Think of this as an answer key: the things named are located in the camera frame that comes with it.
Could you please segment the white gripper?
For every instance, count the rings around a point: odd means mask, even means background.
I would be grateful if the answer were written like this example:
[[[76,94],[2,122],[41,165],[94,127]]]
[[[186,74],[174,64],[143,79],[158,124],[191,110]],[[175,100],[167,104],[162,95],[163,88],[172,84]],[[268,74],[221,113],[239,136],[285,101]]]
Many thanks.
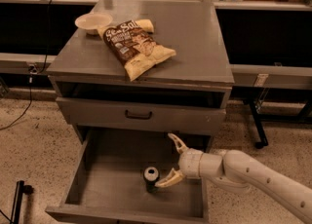
[[[158,188],[167,188],[178,184],[184,177],[191,179],[200,178],[200,161],[203,152],[189,148],[174,133],[169,133],[168,137],[174,142],[175,149],[180,154],[178,160],[179,170],[171,169],[169,174],[155,183]]]

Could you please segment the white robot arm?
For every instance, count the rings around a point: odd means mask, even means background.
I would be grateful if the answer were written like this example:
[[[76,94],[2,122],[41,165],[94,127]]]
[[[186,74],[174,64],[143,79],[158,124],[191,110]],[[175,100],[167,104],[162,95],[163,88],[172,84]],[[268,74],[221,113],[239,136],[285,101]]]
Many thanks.
[[[243,194],[253,186],[282,205],[304,224],[312,224],[312,190],[239,150],[222,154],[204,153],[189,148],[174,133],[168,137],[179,154],[179,170],[157,181],[158,188],[171,187],[184,178],[210,180],[215,186],[232,193]]]

